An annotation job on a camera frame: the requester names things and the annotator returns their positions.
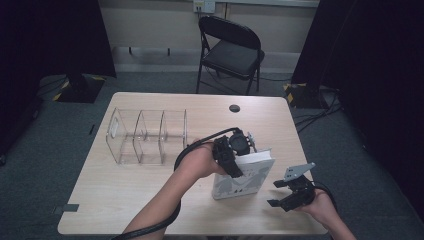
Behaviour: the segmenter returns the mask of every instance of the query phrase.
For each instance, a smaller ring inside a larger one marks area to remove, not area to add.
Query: black curtain
[[[291,83],[307,83],[311,90],[318,90],[321,85],[338,86],[337,81],[327,77],[328,66],[356,2],[320,0]]]
[[[0,150],[40,80],[69,71],[116,77],[97,0],[0,1]]]
[[[423,26],[423,1],[358,0],[325,69],[325,79],[340,90],[344,110],[367,150],[422,219]]]

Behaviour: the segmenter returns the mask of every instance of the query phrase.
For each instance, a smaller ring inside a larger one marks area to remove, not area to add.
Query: chair leg
[[[256,72],[256,92],[259,91],[259,79],[260,79],[260,69],[258,68],[258,71]]]
[[[197,86],[196,86],[196,94],[199,93],[200,86],[200,77],[202,76],[202,64],[199,65],[199,72],[197,73]]]
[[[249,95],[250,86],[252,86],[252,82],[253,82],[254,77],[255,76],[252,76],[249,80],[249,85],[247,86],[247,90],[246,90],[246,96]]]

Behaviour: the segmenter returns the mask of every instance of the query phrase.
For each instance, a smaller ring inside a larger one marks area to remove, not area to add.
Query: black cable
[[[299,117],[306,117],[306,116],[309,116],[308,118],[305,118],[305,119],[303,119],[303,120],[301,120],[301,121],[299,121],[299,122],[297,122],[297,123],[295,123],[295,126],[297,127],[297,126],[300,126],[301,124],[303,124],[303,123],[306,123],[306,122],[308,122],[303,128],[301,128],[301,129],[299,129],[298,131],[297,131],[297,133],[299,134],[300,132],[302,132],[303,130],[305,130],[308,126],[310,126],[312,123],[314,123],[316,120],[318,120],[318,119],[320,119],[320,118],[322,118],[322,117],[324,117],[324,116],[328,116],[328,115],[331,115],[331,114],[333,114],[333,113],[335,113],[335,112],[338,112],[340,109],[341,109],[341,107],[339,107],[339,108],[337,108],[336,110],[334,110],[334,111],[331,111],[332,110],[332,108],[334,107],[334,106],[336,106],[335,105],[335,101],[336,101],[336,99],[337,99],[337,96],[338,96],[338,91],[335,91],[335,93],[334,93],[334,97],[333,97],[333,100],[331,101],[331,104],[330,104],[330,106],[328,107],[328,109],[326,109],[326,110],[324,110],[324,111],[322,111],[322,112],[320,112],[320,113],[318,113],[318,114],[316,114],[316,115],[304,115],[304,116],[299,116]]]
[[[54,90],[56,90],[56,89],[58,89],[58,88],[60,88],[60,86],[62,86],[65,82],[66,82],[66,77],[63,77],[63,78],[60,78],[60,79],[57,79],[57,80],[54,80],[54,81],[52,81],[52,82],[50,82],[50,83],[47,83],[47,84],[44,84],[43,86],[40,86],[39,88],[38,88],[38,91],[40,91],[41,89],[43,89],[44,87],[47,87],[48,85],[51,85],[51,84],[53,84],[53,83],[57,83],[57,82],[59,82],[59,81],[61,81],[62,80],[62,82],[59,84],[59,85],[57,85],[57,86],[55,86],[54,88],[52,88],[52,89],[49,89],[49,90],[46,90],[45,92],[43,92],[43,93],[40,93],[40,94],[37,94],[37,96],[38,97],[41,97],[41,96],[43,96],[43,95],[46,95],[47,93],[50,93],[50,92],[52,92],[52,91],[54,91]]]
[[[191,145],[188,145],[183,151],[181,151],[181,153],[178,155],[177,159],[175,160],[174,171],[178,168],[178,166],[180,165],[180,163],[184,159],[184,157],[189,152],[193,151],[195,148],[201,146],[202,144],[205,144],[207,141],[211,140],[212,138],[215,138],[215,137],[222,135],[224,133],[236,131],[236,130],[239,130],[239,128],[228,128],[226,130],[212,134],[209,137],[200,139],[200,140],[192,143]],[[158,231],[162,228],[165,228],[175,221],[175,219],[178,217],[178,214],[180,213],[180,209],[181,209],[181,200],[178,203],[177,207],[175,208],[174,212],[171,214],[171,216],[169,216],[164,221],[162,221],[158,224],[152,225],[150,227],[145,227],[145,228],[141,228],[141,229],[138,229],[138,230],[135,230],[135,231],[123,233],[121,235],[118,235],[118,236],[112,238],[112,240],[132,239],[132,238],[143,236],[143,235],[146,235],[146,234],[149,234],[149,233],[152,233],[152,232],[156,232],[156,231]]]
[[[270,79],[270,78],[264,78],[264,77],[260,77],[260,80],[265,80],[265,81],[270,81],[270,82],[287,82],[287,81],[291,81],[291,78],[287,78],[287,79]]]

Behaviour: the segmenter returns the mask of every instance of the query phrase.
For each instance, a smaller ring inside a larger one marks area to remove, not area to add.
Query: baseboard
[[[197,72],[200,50],[143,49],[115,47],[112,50],[116,72]],[[300,53],[266,52],[263,73],[293,73]]]

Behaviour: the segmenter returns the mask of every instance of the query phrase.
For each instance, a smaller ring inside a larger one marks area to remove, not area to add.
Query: chair backrest
[[[204,34],[251,49],[261,49],[259,37],[248,27],[215,16],[205,16],[199,20],[199,28]]]

